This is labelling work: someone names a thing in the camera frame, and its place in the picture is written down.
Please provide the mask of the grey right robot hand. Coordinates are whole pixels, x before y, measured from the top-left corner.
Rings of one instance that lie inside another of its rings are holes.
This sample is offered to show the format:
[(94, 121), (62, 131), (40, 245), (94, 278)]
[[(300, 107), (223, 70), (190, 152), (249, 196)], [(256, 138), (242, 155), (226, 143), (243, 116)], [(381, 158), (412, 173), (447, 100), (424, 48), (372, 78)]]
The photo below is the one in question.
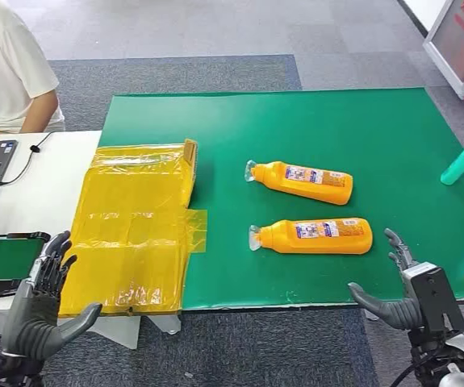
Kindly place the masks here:
[(395, 231), (386, 228), (384, 234), (393, 248), (393, 252), (390, 252), (388, 257), (399, 269), (407, 297), (398, 301), (386, 302), (366, 293), (360, 285), (355, 282), (347, 284), (350, 293), (359, 306), (390, 327), (403, 331), (421, 327), (423, 318), (421, 307), (416, 297), (409, 297), (412, 293), (410, 291), (411, 282), (409, 279), (405, 279), (405, 271), (418, 265), (418, 261), (414, 260), (409, 246)]

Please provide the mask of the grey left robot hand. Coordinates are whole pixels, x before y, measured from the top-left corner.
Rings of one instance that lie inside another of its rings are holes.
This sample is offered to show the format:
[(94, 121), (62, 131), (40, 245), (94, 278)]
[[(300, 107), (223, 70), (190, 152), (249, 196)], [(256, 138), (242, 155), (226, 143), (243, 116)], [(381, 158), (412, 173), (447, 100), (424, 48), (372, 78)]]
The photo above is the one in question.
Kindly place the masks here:
[(61, 292), (76, 255), (65, 254), (72, 246), (70, 231), (51, 238), (21, 282), (2, 334), (5, 354), (43, 361), (90, 329), (102, 305), (90, 303), (78, 316), (58, 324)]

